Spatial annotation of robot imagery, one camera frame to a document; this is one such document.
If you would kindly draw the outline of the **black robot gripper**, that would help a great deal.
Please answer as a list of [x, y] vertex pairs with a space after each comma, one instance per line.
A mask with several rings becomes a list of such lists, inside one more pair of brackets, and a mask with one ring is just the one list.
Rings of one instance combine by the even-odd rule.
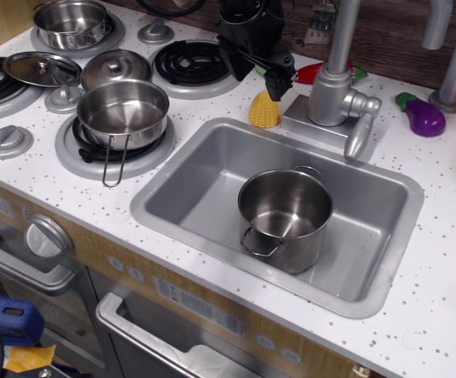
[[243, 80], [254, 66], [265, 70], [270, 98], [279, 102], [292, 88], [294, 58], [282, 40], [286, 15], [281, 1], [220, 1], [216, 20], [221, 57]]

